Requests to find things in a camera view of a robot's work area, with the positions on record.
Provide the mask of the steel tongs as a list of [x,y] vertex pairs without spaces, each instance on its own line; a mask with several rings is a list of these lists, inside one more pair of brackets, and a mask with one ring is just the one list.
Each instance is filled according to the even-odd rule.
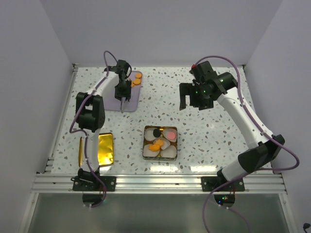
[[124,111],[125,111],[127,102],[128,102],[128,98],[124,97],[124,98],[121,99],[121,107],[120,107],[120,109],[121,109],[122,113],[124,113]]

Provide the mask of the pink round cookie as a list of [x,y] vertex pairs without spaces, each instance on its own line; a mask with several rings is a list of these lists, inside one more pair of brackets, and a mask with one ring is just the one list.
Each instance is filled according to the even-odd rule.
[[167,138],[170,140],[174,140],[176,138],[175,132],[168,132]]

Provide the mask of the black sandwich cookie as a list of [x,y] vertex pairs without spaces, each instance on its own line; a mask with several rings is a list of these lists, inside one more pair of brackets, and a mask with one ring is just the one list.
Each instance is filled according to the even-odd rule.
[[160,137],[161,136],[161,131],[160,129],[156,128],[153,130],[153,136],[154,137]]

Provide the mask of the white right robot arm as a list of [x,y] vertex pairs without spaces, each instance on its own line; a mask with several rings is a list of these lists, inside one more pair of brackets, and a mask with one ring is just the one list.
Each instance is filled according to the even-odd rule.
[[238,81],[229,72],[218,75],[208,61],[193,65],[191,83],[179,85],[180,110],[186,108],[186,96],[190,106],[199,110],[211,109],[218,102],[230,115],[242,133],[247,151],[217,172],[216,184],[221,190],[228,190],[239,176],[253,173],[274,160],[284,145],[282,135],[274,135],[249,104],[238,93]]

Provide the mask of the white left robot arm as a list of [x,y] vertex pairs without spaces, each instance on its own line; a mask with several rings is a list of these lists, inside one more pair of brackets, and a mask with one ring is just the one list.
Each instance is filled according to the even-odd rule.
[[132,81],[129,78],[132,67],[125,60],[118,60],[115,66],[108,66],[104,76],[87,92],[76,96],[76,114],[74,121],[85,135],[81,168],[95,172],[99,168],[98,141],[105,122],[104,99],[114,91],[114,98],[121,103],[120,110],[131,99]]

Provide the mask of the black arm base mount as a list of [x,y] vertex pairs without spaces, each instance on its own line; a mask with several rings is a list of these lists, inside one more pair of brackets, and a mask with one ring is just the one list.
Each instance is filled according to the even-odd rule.
[[70,179],[73,182],[73,191],[109,191],[114,192],[117,183],[115,176],[100,176],[99,171],[78,170],[78,174]]

